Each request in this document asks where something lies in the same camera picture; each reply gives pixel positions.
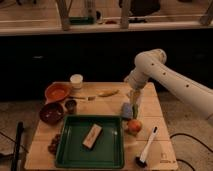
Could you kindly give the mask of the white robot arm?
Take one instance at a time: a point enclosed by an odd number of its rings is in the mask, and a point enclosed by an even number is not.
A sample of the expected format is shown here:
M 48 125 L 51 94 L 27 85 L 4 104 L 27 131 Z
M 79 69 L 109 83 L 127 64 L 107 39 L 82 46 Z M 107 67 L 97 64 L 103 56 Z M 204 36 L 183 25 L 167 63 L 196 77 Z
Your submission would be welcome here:
M 196 108 L 213 126 L 213 89 L 195 82 L 165 66 L 167 55 L 162 49 L 141 52 L 134 59 L 135 68 L 125 78 L 134 90 L 145 87 L 152 78 L 183 102 Z

